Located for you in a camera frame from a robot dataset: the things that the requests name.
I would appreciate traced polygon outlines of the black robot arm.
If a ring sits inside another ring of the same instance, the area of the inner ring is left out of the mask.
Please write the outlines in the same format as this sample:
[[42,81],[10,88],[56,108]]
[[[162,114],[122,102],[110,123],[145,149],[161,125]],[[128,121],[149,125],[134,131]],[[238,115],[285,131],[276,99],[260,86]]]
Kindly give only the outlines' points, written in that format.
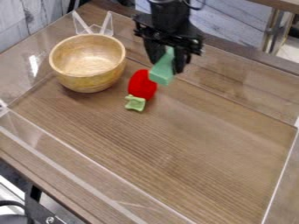
[[134,35],[144,41],[144,49],[152,64],[165,54],[165,47],[173,49],[172,70],[180,74],[190,63],[192,55],[201,56],[204,33],[192,24],[190,0],[146,0],[149,13],[137,13],[134,21]]

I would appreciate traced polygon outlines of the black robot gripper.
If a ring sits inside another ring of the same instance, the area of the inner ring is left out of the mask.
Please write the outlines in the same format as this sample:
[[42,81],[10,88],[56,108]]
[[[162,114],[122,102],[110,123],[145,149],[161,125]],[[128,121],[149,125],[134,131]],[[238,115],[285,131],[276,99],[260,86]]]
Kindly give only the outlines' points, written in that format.
[[172,66],[173,71],[180,74],[190,62],[190,54],[201,54],[202,31],[188,19],[173,30],[169,25],[160,27],[153,24],[150,14],[134,14],[132,19],[134,21],[134,35],[144,41],[144,49],[150,63],[154,64],[164,56],[166,46],[174,47]]

